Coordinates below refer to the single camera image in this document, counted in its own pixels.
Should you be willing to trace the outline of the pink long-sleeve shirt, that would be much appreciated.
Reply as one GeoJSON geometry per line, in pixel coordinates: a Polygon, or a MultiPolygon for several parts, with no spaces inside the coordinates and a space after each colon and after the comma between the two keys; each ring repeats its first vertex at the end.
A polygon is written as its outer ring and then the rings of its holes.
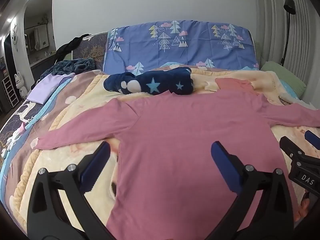
{"type": "Polygon", "coordinates": [[[280,106],[262,94],[219,90],[112,99],[38,139],[36,147],[116,138],[116,202],[107,229],[117,239],[204,239],[235,200],[210,149],[219,141],[257,170],[286,171],[271,128],[318,127],[319,111],[280,106]]]}

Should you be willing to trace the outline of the green pillow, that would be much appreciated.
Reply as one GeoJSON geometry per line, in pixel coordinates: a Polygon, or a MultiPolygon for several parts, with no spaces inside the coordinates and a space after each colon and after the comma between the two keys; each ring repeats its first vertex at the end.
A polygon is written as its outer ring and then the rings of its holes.
{"type": "Polygon", "coordinates": [[[275,72],[279,80],[285,82],[292,89],[297,98],[302,98],[306,90],[306,84],[285,67],[276,62],[267,61],[261,67],[261,70],[275,72]]]}

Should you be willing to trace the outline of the folded coral pink garment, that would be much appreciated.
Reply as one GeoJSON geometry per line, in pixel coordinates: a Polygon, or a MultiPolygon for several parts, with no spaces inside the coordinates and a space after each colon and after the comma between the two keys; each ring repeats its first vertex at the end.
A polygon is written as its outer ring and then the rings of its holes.
{"type": "Polygon", "coordinates": [[[253,95],[259,95],[259,93],[254,90],[251,82],[248,80],[239,80],[234,78],[216,78],[215,82],[220,89],[238,90],[253,95]]]}

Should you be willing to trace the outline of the folded lavender garment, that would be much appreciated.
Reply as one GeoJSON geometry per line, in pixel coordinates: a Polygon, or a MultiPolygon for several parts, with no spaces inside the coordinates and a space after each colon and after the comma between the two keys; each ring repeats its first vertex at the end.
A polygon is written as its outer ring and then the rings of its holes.
{"type": "Polygon", "coordinates": [[[61,85],[64,81],[73,78],[74,76],[75,73],[63,75],[48,74],[30,91],[27,96],[27,100],[33,103],[44,105],[56,91],[59,85],[61,85]]]}

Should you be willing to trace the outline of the navy star-pattern fleece garment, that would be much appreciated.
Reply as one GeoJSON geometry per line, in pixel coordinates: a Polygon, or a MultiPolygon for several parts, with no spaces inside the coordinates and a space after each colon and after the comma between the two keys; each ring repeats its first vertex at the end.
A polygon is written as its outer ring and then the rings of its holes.
{"type": "Polygon", "coordinates": [[[177,95],[189,95],[194,90],[189,67],[153,70],[137,76],[131,72],[113,74],[104,81],[104,88],[109,92],[121,94],[143,92],[151,95],[166,91],[177,95]]]}

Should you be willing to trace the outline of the white shelf rack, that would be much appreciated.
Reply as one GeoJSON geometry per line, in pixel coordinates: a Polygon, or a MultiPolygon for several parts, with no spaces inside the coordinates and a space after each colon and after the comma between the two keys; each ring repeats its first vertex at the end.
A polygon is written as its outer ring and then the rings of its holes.
{"type": "Polygon", "coordinates": [[[17,96],[17,94],[15,92],[15,89],[14,89],[14,87],[12,85],[10,76],[6,76],[2,80],[2,86],[4,88],[7,100],[10,103],[10,106],[12,108],[14,108],[19,103],[19,100],[18,100],[18,96],[17,96]]]}

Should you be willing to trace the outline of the black floor lamp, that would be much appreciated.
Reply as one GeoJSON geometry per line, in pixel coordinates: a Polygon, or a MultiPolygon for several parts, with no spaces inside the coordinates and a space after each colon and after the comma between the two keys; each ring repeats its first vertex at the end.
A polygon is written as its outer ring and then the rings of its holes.
{"type": "Polygon", "coordinates": [[[280,65],[283,66],[287,54],[287,48],[289,44],[289,35],[290,35],[290,17],[291,15],[296,15],[296,5],[294,0],[285,0],[284,2],[284,10],[286,11],[286,23],[287,23],[287,31],[286,31],[286,42],[284,47],[284,52],[280,61],[280,65]]]}

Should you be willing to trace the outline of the white cat figurine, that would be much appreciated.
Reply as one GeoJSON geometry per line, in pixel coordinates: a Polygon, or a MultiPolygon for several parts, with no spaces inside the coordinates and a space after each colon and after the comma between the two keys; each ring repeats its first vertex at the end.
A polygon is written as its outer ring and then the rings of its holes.
{"type": "Polygon", "coordinates": [[[28,90],[25,86],[24,79],[20,72],[17,72],[15,75],[15,83],[16,83],[16,88],[19,90],[20,96],[23,99],[26,99],[28,96],[28,90]]]}

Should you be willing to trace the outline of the blue tree-print duvet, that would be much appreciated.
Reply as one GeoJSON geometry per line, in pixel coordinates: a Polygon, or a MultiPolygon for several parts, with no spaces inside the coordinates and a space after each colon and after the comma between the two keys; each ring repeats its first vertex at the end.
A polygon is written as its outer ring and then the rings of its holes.
{"type": "Polygon", "coordinates": [[[170,63],[201,69],[259,69],[251,33],[231,23],[173,20],[108,32],[106,74],[140,75],[170,63]]]}

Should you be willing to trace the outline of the dark teal fleece blanket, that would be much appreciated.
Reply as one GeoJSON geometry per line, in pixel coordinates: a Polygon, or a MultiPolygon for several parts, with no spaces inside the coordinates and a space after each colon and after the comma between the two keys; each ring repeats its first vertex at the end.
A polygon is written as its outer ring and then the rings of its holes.
{"type": "Polygon", "coordinates": [[[52,75],[69,75],[74,73],[76,75],[96,70],[95,61],[92,58],[87,59],[74,59],[74,60],[63,60],[57,62],[51,66],[48,70],[43,72],[40,76],[40,80],[44,79],[49,74],[52,75]]]}

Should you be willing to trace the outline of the black garment on headboard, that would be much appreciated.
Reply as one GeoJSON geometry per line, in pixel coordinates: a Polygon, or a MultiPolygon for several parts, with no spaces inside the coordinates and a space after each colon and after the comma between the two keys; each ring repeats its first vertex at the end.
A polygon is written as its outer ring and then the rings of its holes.
{"type": "Polygon", "coordinates": [[[75,50],[79,46],[83,38],[88,36],[90,36],[90,34],[84,34],[80,37],[75,37],[69,43],[62,45],[55,53],[55,62],[63,61],[66,55],[75,50]]]}

